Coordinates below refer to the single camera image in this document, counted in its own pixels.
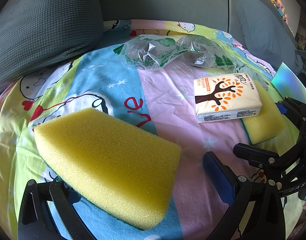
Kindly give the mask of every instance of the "plastic bag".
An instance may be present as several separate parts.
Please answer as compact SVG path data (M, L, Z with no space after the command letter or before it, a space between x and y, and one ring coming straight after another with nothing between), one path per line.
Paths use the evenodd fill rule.
M140 35L114 49L114 53L132 67L155 71L172 62L187 50L172 38Z
M188 65L204 68L233 66L223 49L203 36L183 36L177 43L183 49L188 49L181 56L182 61Z

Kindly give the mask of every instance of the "colorful bedsheet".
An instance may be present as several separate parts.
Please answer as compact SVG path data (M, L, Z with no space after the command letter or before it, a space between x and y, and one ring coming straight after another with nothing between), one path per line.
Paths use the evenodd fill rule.
M228 33L200 25L163 21L112 21L104 26L109 41L126 41L139 34L179 37L197 34L216 41L231 59L238 59L265 78L269 94L281 100L270 84L274 70L245 51ZM45 68L19 80L4 99L0 111L0 224L12 238L28 180L51 181L56 174L38 154L34 127L58 116L94 107L157 134L182 147L176 181L165 218L151 230L134 228L84 198L71 198L72 205L98 239L206 239L228 208L202 167L202 157L213 151L237 175L265 182L263 171L233 154L233 146L248 143L241 121L198 124L194 115L193 80L224 74L216 68L187 66L179 59L155 72L122 65L115 46L83 55L74 62ZM288 128L259 147L283 154L297 140L298 130ZM282 199L289 234L302 211L297 193ZM61 234L69 239L54 206L50 205ZM238 237L247 221L241 222Z

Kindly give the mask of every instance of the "red heart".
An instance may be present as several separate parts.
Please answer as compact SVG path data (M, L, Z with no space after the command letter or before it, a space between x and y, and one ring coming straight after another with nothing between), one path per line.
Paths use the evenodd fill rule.
M43 111L44 111L44 108L41 105L38 105L29 121L33 121L36 118L38 118L42 114Z
M33 104L34 104L34 101L25 100L24 102L22 102L22 105L24 106L25 111L30 110L32 108Z
M137 36L136 31L132 31L132 32L129 34L129 36L130 36L130 37L135 37L135 36Z

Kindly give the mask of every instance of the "yellow sponge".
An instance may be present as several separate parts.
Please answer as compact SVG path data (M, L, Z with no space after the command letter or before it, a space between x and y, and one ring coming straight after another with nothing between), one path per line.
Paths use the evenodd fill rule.
M34 133L46 163L98 207L141 229L164 218L180 146L93 108L45 122Z
M254 80L262 102L260 114L242 118L245 129L252 144L257 144L277 136L285 129L283 117L269 96L268 92L257 80Z

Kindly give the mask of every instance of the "metal screw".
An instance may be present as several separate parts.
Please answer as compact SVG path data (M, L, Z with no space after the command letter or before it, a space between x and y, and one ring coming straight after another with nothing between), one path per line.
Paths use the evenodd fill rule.
M275 159L273 157L270 157L269 158L269 163L274 163L275 162Z
M281 182L277 182L276 186L278 187L278 190L280 190L282 188L282 183Z
M269 184L270 184L271 186L274 186L274 185L275 185L275 181L272 180L272 179L269 179Z
M27 182L27 185L28 186L31 186L31 185L34 185L35 181L33 179L30 179L28 182Z
M243 176L243 175L240 175L240 176L238 176L237 178L238 178L238 180L239 180L240 182L246 182L246 177Z

